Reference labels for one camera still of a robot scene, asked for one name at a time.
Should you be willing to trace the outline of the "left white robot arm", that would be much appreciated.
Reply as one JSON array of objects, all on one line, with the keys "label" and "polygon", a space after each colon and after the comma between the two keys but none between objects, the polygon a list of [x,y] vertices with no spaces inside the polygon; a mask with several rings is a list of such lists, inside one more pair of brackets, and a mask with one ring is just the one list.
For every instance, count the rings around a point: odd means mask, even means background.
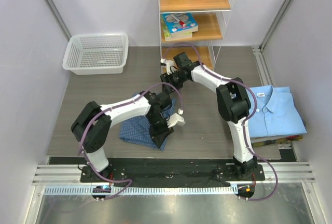
[{"label": "left white robot arm", "polygon": [[89,102],[72,124],[71,132],[79,142],[79,152],[93,170],[93,177],[100,182],[110,177],[104,144],[110,129],[118,124],[123,141],[163,150],[174,131],[171,119],[175,116],[175,102],[165,92],[149,91],[115,104]]}]

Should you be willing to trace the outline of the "blue children's book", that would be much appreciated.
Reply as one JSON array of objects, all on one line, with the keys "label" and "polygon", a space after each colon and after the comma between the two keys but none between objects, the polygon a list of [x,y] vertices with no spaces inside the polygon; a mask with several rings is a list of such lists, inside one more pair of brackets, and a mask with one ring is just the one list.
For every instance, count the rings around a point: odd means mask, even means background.
[{"label": "blue children's book", "polygon": [[172,37],[198,31],[198,23],[191,13],[162,13],[161,17]]}]

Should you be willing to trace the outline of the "dark blue checkered shirt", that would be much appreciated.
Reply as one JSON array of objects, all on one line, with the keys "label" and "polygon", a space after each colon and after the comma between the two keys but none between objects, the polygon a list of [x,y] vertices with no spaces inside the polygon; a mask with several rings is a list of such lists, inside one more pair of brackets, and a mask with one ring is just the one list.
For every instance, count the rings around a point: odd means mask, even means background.
[{"label": "dark blue checkered shirt", "polygon": [[[174,112],[176,100],[171,99],[165,92],[158,94],[150,91],[146,94],[141,92],[134,96],[135,105],[143,100],[150,104],[150,109],[143,115],[122,122],[119,137],[125,142],[158,149],[149,135],[150,124],[159,120],[167,121]],[[159,150],[164,150],[165,141]]]}]

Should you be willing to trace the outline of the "white plastic laundry basket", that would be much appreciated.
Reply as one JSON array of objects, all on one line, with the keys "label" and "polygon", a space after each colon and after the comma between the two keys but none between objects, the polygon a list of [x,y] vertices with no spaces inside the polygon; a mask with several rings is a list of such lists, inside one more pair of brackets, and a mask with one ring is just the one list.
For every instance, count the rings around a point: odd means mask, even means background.
[{"label": "white plastic laundry basket", "polygon": [[80,34],[70,38],[62,67],[76,75],[121,74],[129,38],[119,34]]}]

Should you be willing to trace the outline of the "aluminium rail frame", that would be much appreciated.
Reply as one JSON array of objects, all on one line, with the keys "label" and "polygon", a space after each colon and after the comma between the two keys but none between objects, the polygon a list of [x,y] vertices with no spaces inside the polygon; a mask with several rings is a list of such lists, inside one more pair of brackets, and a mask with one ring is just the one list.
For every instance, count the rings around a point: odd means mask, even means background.
[{"label": "aluminium rail frame", "polygon": [[33,178],[33,186],[44,186],[45,195],[92,195],[96,198],[113,194],[123,195],[199,195],[199,194],[236,194],[240,189],[263,183],[274,183],[274,173],[268,165],[263,165],[258,175],[265,175],[264,180],[235,181],[228,179],[223,186],[179,186],[179,187],[133,187],[121,191],[121,187],[110,186],[108,182],[82,183],[80,170],[74,165],[39,165]]}]

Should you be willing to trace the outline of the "folded shirts pile underneath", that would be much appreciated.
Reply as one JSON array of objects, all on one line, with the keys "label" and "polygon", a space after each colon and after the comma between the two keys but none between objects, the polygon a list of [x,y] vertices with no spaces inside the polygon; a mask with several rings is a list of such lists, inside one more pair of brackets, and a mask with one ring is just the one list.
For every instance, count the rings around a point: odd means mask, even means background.
[{"label": "folded shirts pile underneath", "polygon": [[274,145],[274,144],[286,144],[293,141],[300,141],[302,139],[303,139],[302,134],[257,137],[251,139],[251,144],[252,147],[261,147],[261,146]]}]

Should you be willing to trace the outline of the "black mounting base plate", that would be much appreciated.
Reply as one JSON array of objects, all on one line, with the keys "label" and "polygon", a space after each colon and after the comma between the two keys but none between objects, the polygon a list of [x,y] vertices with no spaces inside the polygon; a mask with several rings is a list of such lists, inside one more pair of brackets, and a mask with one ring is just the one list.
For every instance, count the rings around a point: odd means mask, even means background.
[{"label": "black mounting base plate", "polygon": [[161,182],[189,183],[205,179],[214,181],[265,180],[262,166],[241,176],[230,160],[211,159],[141,159],[109,158],[109,165],[99,174],[111,180],[131,179],[133,184],[142,186],[147,183]]}]

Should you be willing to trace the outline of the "folded light blue shirt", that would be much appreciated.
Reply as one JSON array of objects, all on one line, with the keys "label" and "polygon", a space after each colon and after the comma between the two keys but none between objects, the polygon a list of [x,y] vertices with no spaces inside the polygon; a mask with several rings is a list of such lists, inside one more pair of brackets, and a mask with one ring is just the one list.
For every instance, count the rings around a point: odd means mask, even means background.
[{"label": "folded light blue shirt", "polygon": [[290,87],[252,87],[256,112],[248,121],[250,138],[293,136],[307,130],[297,111]]}]

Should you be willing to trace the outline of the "green book underneath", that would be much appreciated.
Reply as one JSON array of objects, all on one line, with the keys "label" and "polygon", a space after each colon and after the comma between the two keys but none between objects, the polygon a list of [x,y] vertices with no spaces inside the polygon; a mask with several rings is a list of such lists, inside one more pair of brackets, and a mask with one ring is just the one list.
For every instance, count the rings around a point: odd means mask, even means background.
[{"label": "green book underneath", "polygon": [[163,20],[161,20],[161,26],[162,26],[161,37],[162,37],[162,40],[164,40],[164,41],[173,41],[173,40],[192,38],[192,33],[184,33],[184,34],[180,34],[178,36],[172,36],[170,33],[170,30],[168,29],[168,27],[166,26],[166,24],[164,23]]}]

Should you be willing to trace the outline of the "red white marker pen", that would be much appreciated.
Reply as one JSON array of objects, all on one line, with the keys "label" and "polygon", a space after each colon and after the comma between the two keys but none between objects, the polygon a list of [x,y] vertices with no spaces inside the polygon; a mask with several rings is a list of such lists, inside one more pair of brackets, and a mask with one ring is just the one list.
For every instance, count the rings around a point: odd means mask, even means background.
[{"label": "red white marker pen", "polygon": [[177,16],[175,16],[174,14],[171,14],[171,16],[179,23],[179,25],[181,27],[185,27],[186,26],[185,22],[183,22],[182,20],[180,20]]}]

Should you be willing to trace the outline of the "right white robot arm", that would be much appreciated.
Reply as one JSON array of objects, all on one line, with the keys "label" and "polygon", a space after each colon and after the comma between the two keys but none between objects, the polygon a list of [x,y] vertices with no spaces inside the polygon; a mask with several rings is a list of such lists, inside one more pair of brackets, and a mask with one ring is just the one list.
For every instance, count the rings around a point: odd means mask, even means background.
[{"label": "right white robot arm", "polygon": [[166,73],[161,75],[162,81],[175,88],[180,89],[184,82],[190,80],[216,94],[218,112],[231,132],[235,176],[241,180],[248,179],[258,163],[248,130],[251,102],[243,81],[221,76],[200,61],[191,61],[185,52],[172,60],[161,59],[160,65],[166,68]]}]

